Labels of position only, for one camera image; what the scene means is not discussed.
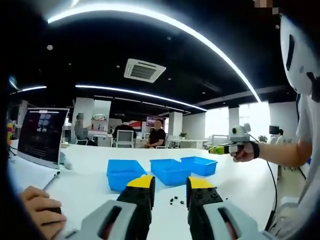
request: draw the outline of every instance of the blue plastic bin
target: blue plastic bin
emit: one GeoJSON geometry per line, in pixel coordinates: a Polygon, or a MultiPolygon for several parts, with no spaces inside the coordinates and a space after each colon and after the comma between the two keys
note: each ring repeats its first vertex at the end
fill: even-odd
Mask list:
{"type": "Polygon", "coordinates": [[[143,174],[147,172],[136,160],[110,159],[106,170],[110,189],[117,192],[122,192],[130,181],[143,174]]]}
{"type": "Polygon", "coordinates": [[[198,156],[182,157],[181,163],[189,167],[191,172],[200,176],[209,176],[215,174],[217,161],[198,156]]]}
{"type": "Polygon", "coordinates": [[[186,184],[191,171],[181,162],[174,159],[150,160],[151,172],[167,186],[179,186],[186,184]]]}

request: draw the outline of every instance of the wrist strap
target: wrist strap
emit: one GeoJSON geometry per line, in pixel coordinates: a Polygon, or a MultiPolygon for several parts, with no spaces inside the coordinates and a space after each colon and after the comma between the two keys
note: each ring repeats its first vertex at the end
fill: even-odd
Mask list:
{"type": "Polygon", "coordinates": [[[260,155],[260,147],[259,144],[257,144],[254,141],[249,141],[249,143],[251,143],[252,147],[253,147],[253,158],[257,159],[260,155]]]}

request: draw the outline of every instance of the ceiling air conditioner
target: ceiling air conditioner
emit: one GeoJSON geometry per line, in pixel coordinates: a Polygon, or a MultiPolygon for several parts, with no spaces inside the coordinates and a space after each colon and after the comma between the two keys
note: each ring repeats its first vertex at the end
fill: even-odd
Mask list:
{"type": "Polygon", "coordinates": [[[129,58],[123,76],[127,79],[154,83],[165,70],[164,66],[129,58]]]}

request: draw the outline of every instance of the potted plant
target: potted plant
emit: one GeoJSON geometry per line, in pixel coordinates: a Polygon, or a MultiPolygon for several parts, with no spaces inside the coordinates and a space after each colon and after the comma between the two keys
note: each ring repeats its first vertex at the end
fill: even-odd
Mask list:
{"type": "Polygon", "coordinates": [[[260,136],[258,137],[258,139],[259,139],[260,142],[263,142],[263,143],[266,143],[267,140],[268,140],[268,138],[267,138],[266,136],[263,136],[263,135],[260,135],[260,136]]]}
{"type": "Polygon", "coordinates": [[[184,132],[181,132],[180,135],[179,135],[179,137],[180,137],[182,140],[185,140],[185,139],[186,139],[186,136],[187,136],[187,134],[184,133],[184,132]]]}

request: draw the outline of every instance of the ceiling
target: ceiling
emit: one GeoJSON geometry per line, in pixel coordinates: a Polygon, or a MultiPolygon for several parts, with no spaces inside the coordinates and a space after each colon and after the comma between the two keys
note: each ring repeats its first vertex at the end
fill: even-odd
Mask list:
{"type": "MultiPolygon", "coordinates": [[[[73,1],[26,2],[10,6],[14,14],[8,21],[16,26],[11,36],[23,39],[12,52],[10,74],[19,89],[47,88],[16,93],[12,99],[25,99],[38,107],[72,107],[76,97],[111,100],[111,117],[125,114],[132,119],[171,112],[172,108],[184,114],[203,111],[163,99],[75,85],[133,90],[204,109],[256,101],[218,54],[165,22],[135,13],[96,11],[47,24],[46,19],[69,9],[73,1]],[[166,70],[154,83],[124,78],[128,59],[161,65],[166,70]]],[[[80,0],[76,7],[88,2],[92,1],[80,0]]],[[[270,9],[254,8],[250,0],[241,1],[241,5],[237,2],[230,7],[229,1],[161,0],[140,1],[139,6],[166,14],[208,38],[243,72],[261,100],[294,101],[296,94],[282,64],[276,27],[280,17],[270,9]]]]}

